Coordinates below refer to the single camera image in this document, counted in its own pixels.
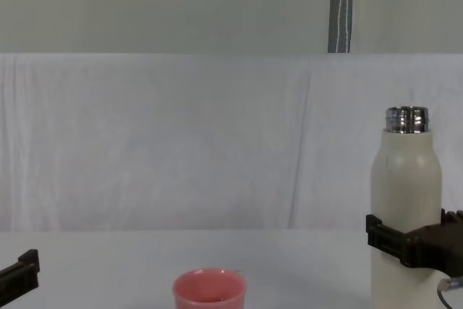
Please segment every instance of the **table surface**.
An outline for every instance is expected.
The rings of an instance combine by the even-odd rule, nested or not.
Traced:
[[[193,268],[242,271],[248,309],[370,307],[366,234],[343,231],[0,233],[5,268],[38,248],[40,287],[21,309],[172,309],[171,284]]]

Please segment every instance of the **white cloth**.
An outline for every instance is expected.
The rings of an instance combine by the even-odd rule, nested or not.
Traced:
[[[411,103],[460,209],[461,76],[442,55],[3,55],[0,227],[362,229],[384,111]]]
[[[2,229],[287,227],[306,58],[0,65]]]

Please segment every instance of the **white bottle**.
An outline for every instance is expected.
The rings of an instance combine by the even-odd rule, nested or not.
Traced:
[[[441,220],[442,173],[428,129],[428,110],[390,108],[381,148],[371,171],[371,213],[400,232]],[[374,309],[439,308],[439,277],[430,269],[406,268],[397,258],[371,250]]]

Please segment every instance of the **cable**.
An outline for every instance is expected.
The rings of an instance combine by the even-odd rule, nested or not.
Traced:
[[[445,298],[443,297],[442,295],[442,291],[441,290],[437,290],[437,295],[439,297],[439,300],[441,300],[442,304],[444,307],[446,307],[447,309],[453,309],[450,304],[447,303],[447,301],[445,300]]]

